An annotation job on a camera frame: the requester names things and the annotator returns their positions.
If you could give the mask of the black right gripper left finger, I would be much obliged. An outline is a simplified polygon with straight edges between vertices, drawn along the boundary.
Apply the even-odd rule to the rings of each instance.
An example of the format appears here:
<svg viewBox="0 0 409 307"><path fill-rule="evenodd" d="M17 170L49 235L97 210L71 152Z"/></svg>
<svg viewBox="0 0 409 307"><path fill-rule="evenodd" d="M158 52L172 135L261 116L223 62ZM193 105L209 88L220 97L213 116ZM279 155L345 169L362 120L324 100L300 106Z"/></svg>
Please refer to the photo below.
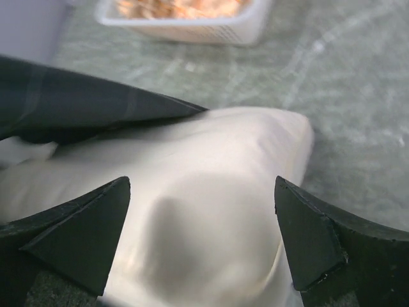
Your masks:
<svg viewBox="0 0 409 307"><path fill-rule="evenodd" d="M1 226L1 306L95 306L130 203L119 177Z"/></svg>

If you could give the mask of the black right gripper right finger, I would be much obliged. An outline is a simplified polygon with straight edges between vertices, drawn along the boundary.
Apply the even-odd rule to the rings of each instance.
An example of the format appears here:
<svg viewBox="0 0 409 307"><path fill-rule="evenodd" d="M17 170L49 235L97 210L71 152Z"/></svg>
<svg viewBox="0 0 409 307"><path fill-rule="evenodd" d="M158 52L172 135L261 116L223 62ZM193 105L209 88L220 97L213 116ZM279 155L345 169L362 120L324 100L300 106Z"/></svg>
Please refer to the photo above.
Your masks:
<svg viewBox="0 0 409 307"><path fill-rule="evenodd" d="M304 306L408 306L408 232L356 216L282 177L274 198Z"/></svg>

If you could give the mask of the cream pillow with bear print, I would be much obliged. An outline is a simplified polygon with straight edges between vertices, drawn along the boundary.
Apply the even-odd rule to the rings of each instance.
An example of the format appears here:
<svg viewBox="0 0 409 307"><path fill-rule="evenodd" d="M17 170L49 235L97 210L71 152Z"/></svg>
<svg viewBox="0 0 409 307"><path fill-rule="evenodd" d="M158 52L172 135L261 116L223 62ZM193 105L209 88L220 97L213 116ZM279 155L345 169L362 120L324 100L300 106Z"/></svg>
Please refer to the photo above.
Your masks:
<svg viewBox="0 0 409 307"><path fill-rule="evenodd" d="M303 181L313 141L307 117L262 107L109 132L3 170L1 222L126 176L130 205L104 303L285 306L275 180Z"/></svg>

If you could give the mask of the dark grey checked pillowcase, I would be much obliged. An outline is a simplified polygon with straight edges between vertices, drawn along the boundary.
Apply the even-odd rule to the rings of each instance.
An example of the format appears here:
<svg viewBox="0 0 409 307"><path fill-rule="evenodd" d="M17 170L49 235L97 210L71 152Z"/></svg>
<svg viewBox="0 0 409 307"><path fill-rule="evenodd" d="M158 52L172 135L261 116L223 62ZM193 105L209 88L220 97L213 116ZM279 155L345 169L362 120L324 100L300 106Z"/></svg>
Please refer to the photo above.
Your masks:
<svg viewBox="0 0 409 307"><path fill-rule="evenodd" d="M1 57L1 139L60 145L138 122L190 117L205 107L126 84Z"/></svg>

